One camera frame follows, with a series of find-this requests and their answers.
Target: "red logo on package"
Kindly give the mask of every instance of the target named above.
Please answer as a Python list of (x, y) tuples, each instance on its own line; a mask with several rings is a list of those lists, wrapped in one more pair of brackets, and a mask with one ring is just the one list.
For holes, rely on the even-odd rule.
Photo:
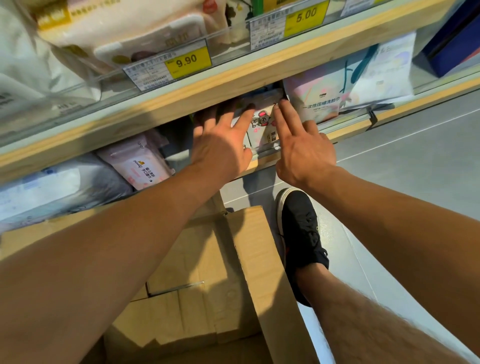
[(213, 14), (218, 10), (218, 5), (215, 0), (205, 0), (204, 1), (204, 13)]

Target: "wooden trim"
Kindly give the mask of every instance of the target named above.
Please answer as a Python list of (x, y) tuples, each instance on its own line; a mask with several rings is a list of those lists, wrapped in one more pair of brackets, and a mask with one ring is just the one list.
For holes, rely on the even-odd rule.
[(450, 100), (457, 96), (467, 94), (468, 92), (478, 88), (480, 88), (480, 77), (466, 81), (446, 90), (438, 91), (434, 94), (419, 98), (418, 100), (411, 101), (395, 109), (374, 112), (378, 120), (375, 124), (375, 127), (395, 119), (403, 118), (404, 116), (413, 114), (414, 112), (426, 109), (430, 106), (440, 104), (441, 102)]
[(440, 20), (454, 0), (413, 0), (0, 156), (0, 183), (71, 159)]
[[(340, 140), (350, 138), (351, 136), (363, 133), (371, 126), (372, 126), (372, 121), (370, 119), (362, 120), (355, 124), (346, 126), (345, 128), (338, 129), (338, 130), (335, 130), (334, 132), (328, 133), (327, 136), (332, 143), (335, 143)], [(239, 177), (243, 177), (247, 174), (253, 173), (256, 170), (262, 170), (264, 168), (268, 168), (276, 164), (276, 162), (280, 159), (280, 157), (281, 157), (281, 154), (280, 154), (280, 151), (278, 151), (268, 156), (259, 158), (257, 160), (253, 160), (250, 162), (250, 165), (248, 166), (247, 170), (244, 173), (242, 173)]]

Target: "hairy leg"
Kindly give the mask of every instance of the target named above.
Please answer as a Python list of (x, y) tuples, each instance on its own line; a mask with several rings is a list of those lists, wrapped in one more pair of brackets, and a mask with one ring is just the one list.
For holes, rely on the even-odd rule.
[(337, 279), (321, 264), (297, 269), (337, 364), (467, 363), (404, 319)]

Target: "leg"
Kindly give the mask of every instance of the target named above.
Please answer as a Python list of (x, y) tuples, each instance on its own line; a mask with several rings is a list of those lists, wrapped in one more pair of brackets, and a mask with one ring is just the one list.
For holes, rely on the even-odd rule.
[(328, 271), (317, 215), (304, 192), (280, 193), (277, 222), (292, 289), (300, 303), (312, 305), (337, 364), (467, 363)]

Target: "foot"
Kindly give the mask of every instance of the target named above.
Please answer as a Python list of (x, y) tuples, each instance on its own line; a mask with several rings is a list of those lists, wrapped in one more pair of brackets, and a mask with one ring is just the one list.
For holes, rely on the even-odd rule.
[(300, 292), (295, 272), (308, 264), (320, 263), (328, 269), (327, 251), (322, 247), (315, 209), (308, 195), (298, 188), (287, 188), (277, 196), (276, 220), (285, 248), (285, 271), (295, 298), (311, 307)]

